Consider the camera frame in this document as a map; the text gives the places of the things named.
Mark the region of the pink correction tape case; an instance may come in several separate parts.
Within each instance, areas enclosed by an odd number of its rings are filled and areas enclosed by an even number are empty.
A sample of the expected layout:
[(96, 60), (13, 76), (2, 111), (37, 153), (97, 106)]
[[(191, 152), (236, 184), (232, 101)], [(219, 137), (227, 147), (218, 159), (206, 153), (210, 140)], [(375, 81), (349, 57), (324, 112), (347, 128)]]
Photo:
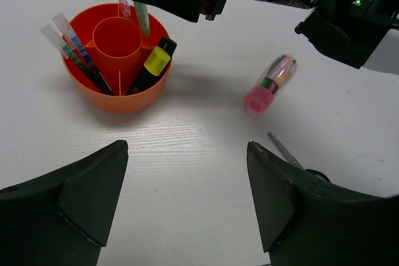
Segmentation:
[(130, 10), (130, 5), (127, 0), (119, 0), (118, 1), (119, 10), (122, 13), (122, 16), (127, 19), (132, 18), (132, 13)]

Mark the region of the yellow cap black highlighter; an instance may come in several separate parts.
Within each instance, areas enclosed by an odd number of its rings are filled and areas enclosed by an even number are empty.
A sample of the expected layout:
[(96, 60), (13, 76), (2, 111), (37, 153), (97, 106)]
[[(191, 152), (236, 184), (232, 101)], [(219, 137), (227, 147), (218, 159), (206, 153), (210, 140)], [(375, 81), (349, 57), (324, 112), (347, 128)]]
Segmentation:
[(144, 61), (125, 94), (132, 95), (154, 86), (169, 64), (176, 48), (177, 43), (175, 41), (167, 36), (163, 36), (158, 45), (151, 51), (146, 61)]

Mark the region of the pink cylindrical pencil case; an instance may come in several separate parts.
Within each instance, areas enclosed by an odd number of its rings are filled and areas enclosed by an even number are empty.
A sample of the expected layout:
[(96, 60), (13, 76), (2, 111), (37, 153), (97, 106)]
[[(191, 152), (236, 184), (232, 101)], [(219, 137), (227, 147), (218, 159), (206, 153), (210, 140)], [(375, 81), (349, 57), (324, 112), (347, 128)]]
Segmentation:
[(297, 69), (298, 63), (293, 56), (283, 54), (275, 58), (245, 96), (245, 111), (253, 117), (265, 113), (277, 95), (292, 80)]

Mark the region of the blue gel pen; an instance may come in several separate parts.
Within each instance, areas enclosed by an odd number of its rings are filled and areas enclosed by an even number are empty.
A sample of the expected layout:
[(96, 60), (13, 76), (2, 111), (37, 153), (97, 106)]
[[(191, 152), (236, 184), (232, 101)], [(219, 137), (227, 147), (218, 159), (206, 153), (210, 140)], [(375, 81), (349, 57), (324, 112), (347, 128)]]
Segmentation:
[(104, 77), (100, 73), (97, 66), (94, 64), (92, 58), (89, 56), (88, 52), (86, 51), (82, 41), (76, 34), (73, 27), (70, 25), (70, 22), (64, 16), (63, 13), (59, 13), (55, 15), (53, 21), (63, 33), (63, 36), (67, 39), (68, 43), (77, 50), (81, 58), (83, 58), (83, 62), (76, 62), (76, 65), (86, 74), (87, 78), (103, 93), (106, 95), (114, 96), (112, 89), (110, 88), (109, 84), (105, 81)]

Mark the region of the green correction tape case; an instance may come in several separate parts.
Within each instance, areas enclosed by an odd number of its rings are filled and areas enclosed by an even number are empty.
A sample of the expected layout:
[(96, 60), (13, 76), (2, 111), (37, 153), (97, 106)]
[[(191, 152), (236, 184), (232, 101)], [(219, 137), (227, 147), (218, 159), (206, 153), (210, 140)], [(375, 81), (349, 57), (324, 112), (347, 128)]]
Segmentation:
[(148, 15), (147, 5), (134, 1), (133, 5), (135, 7), (135, 12), (137, 15), (138, 23), (143, 37), (148, 37), (150, 35), (150, 21)]

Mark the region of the black handled scissors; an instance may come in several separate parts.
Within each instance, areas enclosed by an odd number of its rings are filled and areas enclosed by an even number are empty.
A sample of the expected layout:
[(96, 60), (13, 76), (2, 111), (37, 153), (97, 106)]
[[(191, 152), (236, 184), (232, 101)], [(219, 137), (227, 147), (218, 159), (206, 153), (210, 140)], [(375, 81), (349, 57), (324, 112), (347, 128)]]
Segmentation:
[(330, 179), (324, 174), (321, 173), (320, 171), (314, 170), (314, 169), (305, 169), (300, 162), (287, 150), (287, 148), (271, 133), (267, 133), (268, 137), (271, 139), (271, 141), (274, 143), (276, 148), (279, 150), (281, 155), (286, 159), (286, 161), (293, 165), (296, 166), (297, 168), (300, 168), (312, 175), (314, 175), (317, 178), (323, 179), (324, 181), (330, 182)]

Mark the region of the green gel pen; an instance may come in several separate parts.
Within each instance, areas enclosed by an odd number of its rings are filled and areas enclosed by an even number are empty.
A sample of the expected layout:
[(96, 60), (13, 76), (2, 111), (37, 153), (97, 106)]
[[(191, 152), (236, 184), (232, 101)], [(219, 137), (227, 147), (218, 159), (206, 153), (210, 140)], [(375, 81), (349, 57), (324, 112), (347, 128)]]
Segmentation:
[(100, 76), (86, 66), (81, 59), (75, 54), (71, 46), (59, 35), (59, 33), (50, 25), (47, 24), (41, 29), (41, 33), (45, 38), (61, 53), (63, 58), (70, 59), (79, 68), (79, 70), (89, 79), (102, 93), (106, 95), (113, 95), (111, 89), (105, 86), (100, 80)]

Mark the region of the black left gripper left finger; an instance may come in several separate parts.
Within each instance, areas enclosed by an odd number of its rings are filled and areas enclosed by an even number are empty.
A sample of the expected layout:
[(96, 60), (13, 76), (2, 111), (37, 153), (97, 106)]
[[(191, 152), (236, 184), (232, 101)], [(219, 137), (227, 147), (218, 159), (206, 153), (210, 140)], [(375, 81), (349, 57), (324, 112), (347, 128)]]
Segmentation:
[(97, 265), (128, 162), (117, 140), (1, 190), (1, 265)]

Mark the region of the orange round pen holder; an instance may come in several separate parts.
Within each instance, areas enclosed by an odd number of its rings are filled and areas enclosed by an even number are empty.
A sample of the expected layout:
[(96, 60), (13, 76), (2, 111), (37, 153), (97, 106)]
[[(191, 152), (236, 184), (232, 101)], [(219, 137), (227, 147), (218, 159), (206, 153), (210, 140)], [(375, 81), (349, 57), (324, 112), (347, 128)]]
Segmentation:
[(113, 95), (100, 93), (71, 59), (63, 63), (80, 93), (93, 105), (109, 112), (137, 112), (154, 102), (163, 91), (169, 69), (147, 90), (126, 92), (138, 71), (168, 32), (154, 16), (149, 17), (150, 35), (143, 37), (136, 16), (124, 18), (117, 3), (99, 4), (78, 13), (70, 22)]

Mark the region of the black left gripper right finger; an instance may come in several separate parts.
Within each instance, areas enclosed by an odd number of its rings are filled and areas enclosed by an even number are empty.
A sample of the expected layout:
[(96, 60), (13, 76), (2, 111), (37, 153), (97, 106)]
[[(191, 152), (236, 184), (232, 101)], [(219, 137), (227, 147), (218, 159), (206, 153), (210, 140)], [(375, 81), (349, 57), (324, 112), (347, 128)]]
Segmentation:
[(247, 169), (273, 265), (397, 265), (398, 197), (340, 187), (250, 142)]

